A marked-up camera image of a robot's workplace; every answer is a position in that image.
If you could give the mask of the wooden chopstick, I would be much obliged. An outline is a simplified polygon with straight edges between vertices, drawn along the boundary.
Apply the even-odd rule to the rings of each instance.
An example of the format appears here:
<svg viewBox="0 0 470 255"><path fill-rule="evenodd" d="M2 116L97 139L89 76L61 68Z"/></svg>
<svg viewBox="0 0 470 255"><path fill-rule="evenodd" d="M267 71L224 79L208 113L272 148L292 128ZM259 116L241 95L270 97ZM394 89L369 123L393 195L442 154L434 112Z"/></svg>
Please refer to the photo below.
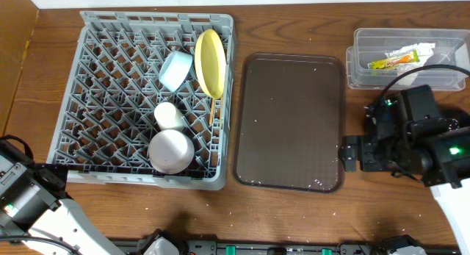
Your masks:
<svg viewBox="0 0 470 255"><path fill-rule="evenodd" d="M219 112L219 115L217 117L217 126L214 130L214 133L217 135L217 144L220 145L221 144L221 140L220 140L220 132L221 132L221 127L223 126L223 113L225 112L225 108L224 108L224 105L223 105L223 102L224 102L224 97L222 96L220 98L220 108L218 110Z"/></svg>
<svg viewBox="0 0 470 255"><path fill-rule="evenodd" d="M215 104L216 104L216 99L213 98L213 99L211 100L211 110L210 110L210 116L209 116L209 125L212 125L213 122L214 122Z"/></svg>

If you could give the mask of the yellow plate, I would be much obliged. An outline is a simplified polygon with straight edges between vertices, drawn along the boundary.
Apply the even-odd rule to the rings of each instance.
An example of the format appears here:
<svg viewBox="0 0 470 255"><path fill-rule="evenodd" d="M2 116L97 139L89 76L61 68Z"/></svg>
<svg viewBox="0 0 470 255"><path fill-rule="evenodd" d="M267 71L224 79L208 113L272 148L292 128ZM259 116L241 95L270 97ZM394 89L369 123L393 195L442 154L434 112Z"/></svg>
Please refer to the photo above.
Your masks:
<svg viewBox="0 0 470 255"><path fill-rule="evenodd" d="M225 51L213 29L200 34L195 46L194 64L202 91L211 98L221 98L225 87Z"/></svg>

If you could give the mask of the light blue saucer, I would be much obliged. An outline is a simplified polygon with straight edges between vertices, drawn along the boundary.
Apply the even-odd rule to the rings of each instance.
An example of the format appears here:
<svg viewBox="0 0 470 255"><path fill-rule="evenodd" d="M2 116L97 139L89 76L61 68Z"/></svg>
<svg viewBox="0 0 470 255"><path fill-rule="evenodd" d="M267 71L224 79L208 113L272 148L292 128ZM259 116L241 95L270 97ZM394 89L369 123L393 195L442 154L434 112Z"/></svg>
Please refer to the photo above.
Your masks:
<svg viewBox="0 0 470 255"><path fill-rule="evenodd" d="M170 91L175 92L186 79L192 67L193 57L180 51L173 51L164 61L159 72L159 81Z"/></svg>

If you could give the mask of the white paper napkin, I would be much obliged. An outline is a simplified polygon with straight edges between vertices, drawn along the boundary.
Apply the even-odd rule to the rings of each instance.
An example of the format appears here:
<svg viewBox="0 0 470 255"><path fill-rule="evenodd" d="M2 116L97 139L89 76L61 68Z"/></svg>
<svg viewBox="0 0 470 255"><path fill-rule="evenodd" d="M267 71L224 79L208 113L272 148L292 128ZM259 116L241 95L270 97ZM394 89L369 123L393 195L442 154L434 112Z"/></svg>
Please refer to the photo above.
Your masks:
<svg viewBox="0 0 470 255"><path fill-rule="evenodd" d="M401 49L386 53L388 58L400 58L406 57L406 62L397 64L394 70L397 71L398 75L402 75L407 71L411 71L415 68L423 67L426 61L428 61L433 55L433 49L435 48L434 43L415 43L410 46L404 46Z"/></svg>

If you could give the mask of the pink bowl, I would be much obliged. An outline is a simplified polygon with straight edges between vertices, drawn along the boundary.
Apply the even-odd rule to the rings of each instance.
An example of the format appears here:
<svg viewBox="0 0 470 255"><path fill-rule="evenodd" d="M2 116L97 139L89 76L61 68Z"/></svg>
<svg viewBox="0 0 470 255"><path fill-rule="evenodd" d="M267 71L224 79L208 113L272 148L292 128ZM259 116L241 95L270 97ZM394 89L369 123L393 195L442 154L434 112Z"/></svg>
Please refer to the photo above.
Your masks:
<svg viewBox="0 0 470 255"><path fill-rule="evenodd" d="M173 175L185 170L195 154L192 141L183 133L167 129L156 134L148 146L151 166L158 172Z"/></svg>

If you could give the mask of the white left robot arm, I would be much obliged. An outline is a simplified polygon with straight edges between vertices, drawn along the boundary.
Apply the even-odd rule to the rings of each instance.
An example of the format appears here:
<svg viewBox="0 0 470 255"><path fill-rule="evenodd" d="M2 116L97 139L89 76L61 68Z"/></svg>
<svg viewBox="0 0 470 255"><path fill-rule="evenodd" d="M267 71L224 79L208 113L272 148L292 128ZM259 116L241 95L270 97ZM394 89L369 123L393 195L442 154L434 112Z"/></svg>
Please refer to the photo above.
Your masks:
<svg viewBox="0 0 470 255"><path fill-rule="evenodd" d="M37 164L20 138L1 138L1 241L41 254L122 254L65 192L68 169Z"/></svg>

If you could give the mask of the yellow green snack wrapper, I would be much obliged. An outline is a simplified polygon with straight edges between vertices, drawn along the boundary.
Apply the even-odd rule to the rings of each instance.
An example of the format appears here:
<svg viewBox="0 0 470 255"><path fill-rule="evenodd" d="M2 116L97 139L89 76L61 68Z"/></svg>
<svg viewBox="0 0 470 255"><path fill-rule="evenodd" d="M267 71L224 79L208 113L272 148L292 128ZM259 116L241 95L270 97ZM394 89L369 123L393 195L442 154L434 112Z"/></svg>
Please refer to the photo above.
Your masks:
<svg viewBox="0 0 470 255"><path fill-rule="evenodd" d="M398 65L413 62L419 62L419 54L415 49L384 60L373 61L368 64L368 68L372 70L391 70L396 68Z"/></svg>

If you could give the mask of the cream white cup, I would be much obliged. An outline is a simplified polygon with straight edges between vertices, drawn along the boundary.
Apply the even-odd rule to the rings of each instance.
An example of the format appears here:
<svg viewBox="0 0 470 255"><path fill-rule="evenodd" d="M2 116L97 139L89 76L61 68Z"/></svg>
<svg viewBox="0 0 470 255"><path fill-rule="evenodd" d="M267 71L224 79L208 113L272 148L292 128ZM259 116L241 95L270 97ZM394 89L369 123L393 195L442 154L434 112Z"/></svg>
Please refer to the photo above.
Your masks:
<svg viewBox="0 0 470 255"><path fill-rule="evenodd" d="M162 131L173 129L182 132L184 130L184 116L174 104L162 102L156 106L153 114Z"/></svg>

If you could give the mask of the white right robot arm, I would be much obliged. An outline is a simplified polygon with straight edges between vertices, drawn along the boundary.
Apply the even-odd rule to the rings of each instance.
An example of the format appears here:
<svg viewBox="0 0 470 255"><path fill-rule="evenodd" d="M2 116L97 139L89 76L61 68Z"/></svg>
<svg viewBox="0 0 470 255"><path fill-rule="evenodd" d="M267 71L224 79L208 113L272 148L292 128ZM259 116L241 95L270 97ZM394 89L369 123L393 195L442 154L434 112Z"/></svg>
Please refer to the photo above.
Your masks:
<svg viewBox="0 0 470 255"><path fill-rule="evenodd" d="M430 188L462 254L469 253L469 128L439 110L427 85L401 90L367 107L364 134L345 136L346 172L389 172Z"/></svg>

